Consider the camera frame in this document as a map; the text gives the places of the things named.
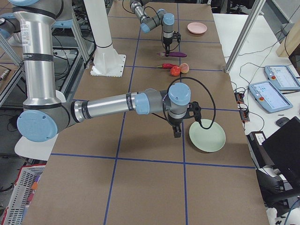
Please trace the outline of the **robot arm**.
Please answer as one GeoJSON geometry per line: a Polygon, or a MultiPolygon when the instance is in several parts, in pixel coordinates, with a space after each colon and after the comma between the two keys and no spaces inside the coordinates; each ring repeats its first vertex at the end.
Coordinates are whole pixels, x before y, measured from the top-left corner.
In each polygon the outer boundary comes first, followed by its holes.
{"type": "Polygon", "coordinates": [[[164,48],[163,56],[166,57],[185,57],[185,54],[175,52],[171,49],[171,44],[174,40],[177,43],[181,42],[181,34],[174,30],[175,16],[172,13],[167,12],[165,9],[155,10],[153,17],[146,14],[146,9],[151,8],[146,4],[148,0],[131,0],[130,10],[132,14],[135,14],[140,21],[140,27],[143,33],[149,33],[153,29],[161,26],[162,35],[161,41],[164,48]]]}
{"type": "Polygon", "coordinates": [[[93,80],[89,86],[79,87],[79,99],[62,102],[55,87],[52,28],[56,22],[71,21],[71,1],[14,0],[12,5],[21,28],[27,84],[24,111],[17,119],[23,137],[45,142],[74,124],[127,111],[139,115],[163,113],[176,138],[181,136],[183,120],[201,121],[201,108],[196,101],[191,101],[190,88],[177,81],[166,90],[122,94],[115,81],[93,80]]]}

